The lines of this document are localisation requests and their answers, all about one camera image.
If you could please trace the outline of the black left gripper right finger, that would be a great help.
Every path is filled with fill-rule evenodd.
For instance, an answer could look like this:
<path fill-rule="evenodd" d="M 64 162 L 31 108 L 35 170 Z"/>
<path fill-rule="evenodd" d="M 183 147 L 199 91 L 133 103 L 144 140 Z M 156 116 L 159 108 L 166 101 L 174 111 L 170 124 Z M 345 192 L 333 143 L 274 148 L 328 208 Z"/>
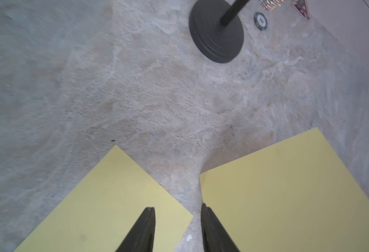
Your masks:
<path fill-rule="evenodd" d="M 213 210 L 205 203 L 201 207 L 201 229 L 205 252 L 240 252 Z"/>

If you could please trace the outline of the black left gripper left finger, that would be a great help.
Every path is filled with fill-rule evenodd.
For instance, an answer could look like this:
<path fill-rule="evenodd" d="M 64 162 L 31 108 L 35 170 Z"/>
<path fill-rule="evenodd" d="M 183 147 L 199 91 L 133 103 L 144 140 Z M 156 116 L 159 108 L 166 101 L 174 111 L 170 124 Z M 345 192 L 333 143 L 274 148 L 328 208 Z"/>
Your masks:
<path fill-rule="evenodd" d="M 155 208 L 146 207 L 116 252 L 152 252 L 155 227 Z"/>

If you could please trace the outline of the yellow square paper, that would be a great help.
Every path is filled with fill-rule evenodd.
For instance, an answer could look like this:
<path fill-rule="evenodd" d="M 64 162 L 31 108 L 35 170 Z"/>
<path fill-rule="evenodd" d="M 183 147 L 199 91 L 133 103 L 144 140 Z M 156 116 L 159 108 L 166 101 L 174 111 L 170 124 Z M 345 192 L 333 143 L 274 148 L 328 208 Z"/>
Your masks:
<path fill-rule="evenodd" d="M 174 251 L 192 214 L 115 146 L 17 251 L 113 252 L 147 207 L 156 213 L 154 251 Z"/>

